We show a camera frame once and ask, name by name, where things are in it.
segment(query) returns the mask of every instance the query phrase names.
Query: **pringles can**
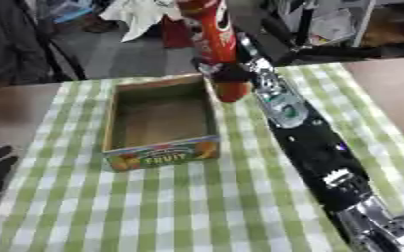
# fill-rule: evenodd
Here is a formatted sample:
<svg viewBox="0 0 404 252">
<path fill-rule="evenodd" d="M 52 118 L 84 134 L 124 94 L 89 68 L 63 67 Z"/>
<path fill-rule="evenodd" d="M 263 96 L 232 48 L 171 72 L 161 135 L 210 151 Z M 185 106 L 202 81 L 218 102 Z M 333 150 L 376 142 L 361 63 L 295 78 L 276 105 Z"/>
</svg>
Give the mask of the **pringles can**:
<svg viewBox="0 0 404 252">
<path fill-rule="evenodd" d="M 213 71 L 230 71 L 223 64 L 236 62 L 236 36 L 225 0 L 177 0 L 185 24 L 190 29 L 191 40 L 198 56 Z M 216 80 L 216 76 L 232 76 L 232 73 L 214 73 L 211 77 L 221 102 L 235 102 L 249 91 L 247 81 Z"/>
</svg>

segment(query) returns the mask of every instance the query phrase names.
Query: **black mechanical arm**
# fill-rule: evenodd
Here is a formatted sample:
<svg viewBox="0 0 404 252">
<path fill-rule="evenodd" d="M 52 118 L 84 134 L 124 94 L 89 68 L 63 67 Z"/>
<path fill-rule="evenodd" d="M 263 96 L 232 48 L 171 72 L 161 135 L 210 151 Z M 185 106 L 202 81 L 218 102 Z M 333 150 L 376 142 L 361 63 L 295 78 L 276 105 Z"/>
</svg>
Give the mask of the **black mechanical arm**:
<svg viewBox="0 0 404 252">
<path fill-rule="evenodd" d="M 274 137 L 343 240 L 354 251 L 403 252 L 404 215 L 387 210 L 349 147 L 277 73 L 258 42 L 243 31 L 237 40 Z"/>
</svg>

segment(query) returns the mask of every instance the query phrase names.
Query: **green checkered tablecloth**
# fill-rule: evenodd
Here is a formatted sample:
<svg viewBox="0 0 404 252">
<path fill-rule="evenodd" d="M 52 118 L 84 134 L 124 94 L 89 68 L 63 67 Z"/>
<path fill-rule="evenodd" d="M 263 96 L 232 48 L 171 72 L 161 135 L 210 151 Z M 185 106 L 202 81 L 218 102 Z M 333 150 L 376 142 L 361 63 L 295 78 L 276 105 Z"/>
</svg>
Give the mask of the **green checkered tablecloth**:
<svg viewBox="0 0 404 252">
<path fill-rule="evenodd" d="M 396 212 L 404 137 L 340 64 L 280 71 L 334 125 Z M 65 83 L 0 205 L 0 252 L 346 251 L 256 101 L 216 104 L 218 160 L 114 173 L 101 154 L 112 85 Z"/>
</svg>

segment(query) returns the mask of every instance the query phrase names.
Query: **white cloth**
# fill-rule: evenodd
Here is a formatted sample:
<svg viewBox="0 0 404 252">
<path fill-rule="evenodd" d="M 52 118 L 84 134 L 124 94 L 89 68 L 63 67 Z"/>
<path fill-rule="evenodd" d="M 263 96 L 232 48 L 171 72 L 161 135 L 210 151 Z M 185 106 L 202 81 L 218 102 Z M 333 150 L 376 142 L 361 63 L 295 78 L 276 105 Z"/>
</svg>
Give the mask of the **white cloth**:
<svg viewBox="0 0 404 252">
<path fill-rule="evenodd" d="M 163 15 L 172 20 L 182 19 L 173 0 L 115 0 L 101 13 L 105 20 L 121 20 L 127 23 L 130 30 L 122 42 L 140 37 L 151 25 L 159 22 Z"/>
</svg>

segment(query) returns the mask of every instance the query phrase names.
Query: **fruit box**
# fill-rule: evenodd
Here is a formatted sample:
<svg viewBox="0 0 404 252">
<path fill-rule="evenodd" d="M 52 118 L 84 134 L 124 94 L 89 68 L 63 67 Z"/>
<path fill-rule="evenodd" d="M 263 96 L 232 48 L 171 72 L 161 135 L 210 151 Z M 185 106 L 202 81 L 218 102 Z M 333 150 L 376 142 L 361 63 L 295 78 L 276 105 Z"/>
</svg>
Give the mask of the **fruit box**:
<svg viewBox="0 0 404 252">
<path fill-rule="evenodd" d="M 201 75 L 115 86 L 103 152 L 116 171 L 216 158 L 220 137 Z"/>
</svg>

